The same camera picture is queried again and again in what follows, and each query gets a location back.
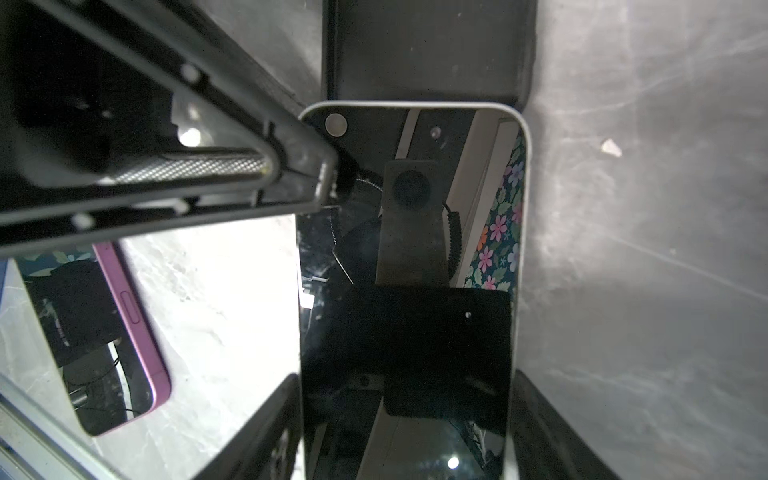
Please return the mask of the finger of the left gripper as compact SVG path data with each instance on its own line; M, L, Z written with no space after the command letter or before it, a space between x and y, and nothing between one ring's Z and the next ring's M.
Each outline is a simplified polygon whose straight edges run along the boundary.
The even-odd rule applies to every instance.
M190 1L1 5L1 254L313 213L338 154Z

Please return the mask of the black phone case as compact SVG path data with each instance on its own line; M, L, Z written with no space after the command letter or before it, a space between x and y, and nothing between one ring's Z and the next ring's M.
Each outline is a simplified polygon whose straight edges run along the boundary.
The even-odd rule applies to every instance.
M329 100L495 102L524 110L536 0L326 1Z

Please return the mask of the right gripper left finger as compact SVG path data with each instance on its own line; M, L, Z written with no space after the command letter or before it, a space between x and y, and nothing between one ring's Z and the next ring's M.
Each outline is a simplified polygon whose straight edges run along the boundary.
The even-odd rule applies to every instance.
M300 379L291 373L195 478L289 479L301 438Z

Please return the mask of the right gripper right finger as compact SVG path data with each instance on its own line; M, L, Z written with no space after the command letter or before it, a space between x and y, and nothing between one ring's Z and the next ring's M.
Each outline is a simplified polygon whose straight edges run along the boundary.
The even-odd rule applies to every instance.
M520 370L512 382L511 434L521 479L618 478Z

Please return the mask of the silver-edged black phone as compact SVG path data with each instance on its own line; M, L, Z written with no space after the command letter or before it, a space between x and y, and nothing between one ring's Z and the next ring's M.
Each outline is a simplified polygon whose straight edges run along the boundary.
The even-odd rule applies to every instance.
M309 479L513 479L529 128L487 102L325 101L335 197L297 221Z

